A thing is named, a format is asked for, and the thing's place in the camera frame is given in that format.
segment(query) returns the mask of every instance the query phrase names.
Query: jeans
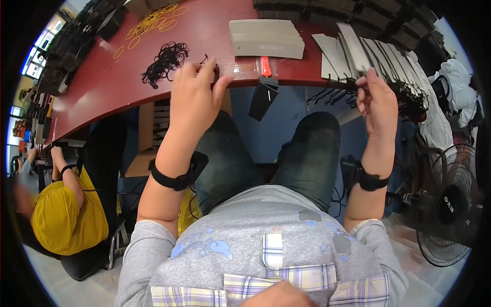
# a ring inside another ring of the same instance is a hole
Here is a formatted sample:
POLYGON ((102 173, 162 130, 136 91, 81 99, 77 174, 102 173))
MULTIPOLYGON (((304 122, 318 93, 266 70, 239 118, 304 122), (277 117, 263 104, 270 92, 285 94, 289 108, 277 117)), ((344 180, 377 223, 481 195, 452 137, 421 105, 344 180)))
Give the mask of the jeans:
MULTIPOLYGON (((336 183, 339 148, 339 123, 332 114, 306 116, 292 140, 281 147, 271 184, 300 193, 327 213, 336 183)), ((265 184, 234 121, 223 111, 200 139, 196 151, 209 160, 196 180, 203 215, 238 193, 265 184)))

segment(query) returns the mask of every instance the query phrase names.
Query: electric fan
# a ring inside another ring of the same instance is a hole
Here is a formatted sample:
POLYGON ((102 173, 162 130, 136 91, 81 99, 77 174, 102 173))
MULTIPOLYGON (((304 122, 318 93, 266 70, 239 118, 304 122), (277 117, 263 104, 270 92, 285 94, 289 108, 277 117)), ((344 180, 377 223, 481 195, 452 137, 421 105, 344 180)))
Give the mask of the electric fan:
POLYGON ((416 232, 426 260, 450 266, 472 248, 482 212, 475 168, 475 149, 458 144, 433 163, 418 194, 403 202, 417 208, 416 232))

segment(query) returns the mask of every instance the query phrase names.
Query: left hand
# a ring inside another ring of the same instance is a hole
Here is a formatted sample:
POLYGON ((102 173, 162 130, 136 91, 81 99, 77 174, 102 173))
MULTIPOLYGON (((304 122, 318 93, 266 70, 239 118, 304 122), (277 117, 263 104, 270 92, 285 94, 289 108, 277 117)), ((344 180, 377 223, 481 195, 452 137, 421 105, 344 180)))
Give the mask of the left hand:
POLYGON ((186 140, 198 142, 213 124, 221 107, 221 101, 232 75, 225 75, 213 82, 216 58, 212 57, 203 67, 187 62, 174 74, 170 94, 169 131, 182 135, 186 140))
POLYGON ((37 155, 37 151, 38 151, 38 149, 37 149, 37 145, 36 145, 33 148, 30 148, 27 150, 27 155, 30 155, 30 154, 37 155))
POLYGON ((61 147, 53 146, 51 148, 51 158, 53 159, 53 164, 57 164, 60 160, 63 160, 63 151, 61 147))

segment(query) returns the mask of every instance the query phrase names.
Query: black wrist band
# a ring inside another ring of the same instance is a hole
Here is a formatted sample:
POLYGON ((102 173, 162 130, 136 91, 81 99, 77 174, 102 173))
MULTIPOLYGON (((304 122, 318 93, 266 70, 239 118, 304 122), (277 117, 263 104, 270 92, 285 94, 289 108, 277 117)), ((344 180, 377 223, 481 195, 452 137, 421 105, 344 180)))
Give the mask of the black wrist band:
POLYGON ((370 192, 385 187, 387 184, 389 184, 389 178, 390 176, 386 179, 380 179, 379 175, 368 174, 365 172, 365 169, 361 163, 358 164, 358 168, 355 172, 355 182, 358 182, 362 189, 370 192))
POLYGON ((176 191, 182 191, 190 185, 193 185, 198 176, 208 164, 208 157, 205 154, 195 151, 191 157, 191 163, 188 172, 177 178, 170 178, 159 172, 155 167, 152 167, 152 177, 161 186, 172 188, 176 191))
POLYGON ((69 165, 65 166, 61 172, 60 172, 60 178, 61 180, 63 180, 63 173, 67 170, 67 169, 72 169, 69 165))

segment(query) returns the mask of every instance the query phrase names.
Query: finger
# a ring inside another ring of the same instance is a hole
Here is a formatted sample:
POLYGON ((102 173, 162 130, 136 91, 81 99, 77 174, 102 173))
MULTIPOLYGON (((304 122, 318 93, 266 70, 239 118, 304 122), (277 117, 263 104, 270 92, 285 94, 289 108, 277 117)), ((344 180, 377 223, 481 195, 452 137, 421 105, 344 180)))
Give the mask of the finger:
POLYGON ((197 78, 198 79, 201 79, 205 82, 213 82, 213 75, 215 74, 213 72, 213 69, 215 67, 215 64, 217 62, 217 58, 212 56, 208 62, 206 62, 204 65, 203 65, 203 68, 199 71, 198 73, 198 76, 197 78))
POLYGON ((387 94, 394 93, 394 91, 385 83, 382 78, 378 78, 380 88, 387 94))
POLYGON ((195 78, 196 73, 201 69, 201 64, 196 63, 196 62, 187 62, 184 64, 182 72, 181 72, 181 78, 195 78))
POLYGON ((180 80, 181 79, 181 73, 182 73, 182 68, 178 68, 176 72, 174 73, 174 76, 172 76, 172 79, 174 81, 180 80))
POLYGON ((356 99, 356 107, 361 115, 365 116, 365 90, 358 89, 358 98, 356 99))
POLYGON ((379 77, 377 77, 377 72, 374 68, 368 69, 367 72, 367 85, 370 90, 370 95, 375 101, 383 101, 384 90, 379 82, 379 77))
POLYGON ((358 80, 355 81, 355 84, 357 86, 364 86, 367 85, 367 78, 365 76, 359 78, 358 80))
POLYGON ((213 104, 221 106, 221 101, 223 99, 223 96, 225 94, 225 90, 227 89, 228 85, 234 80, 233 75, 225 75, 218 79, 217 83, 215 83, 215 86, 213 87, 213 104))

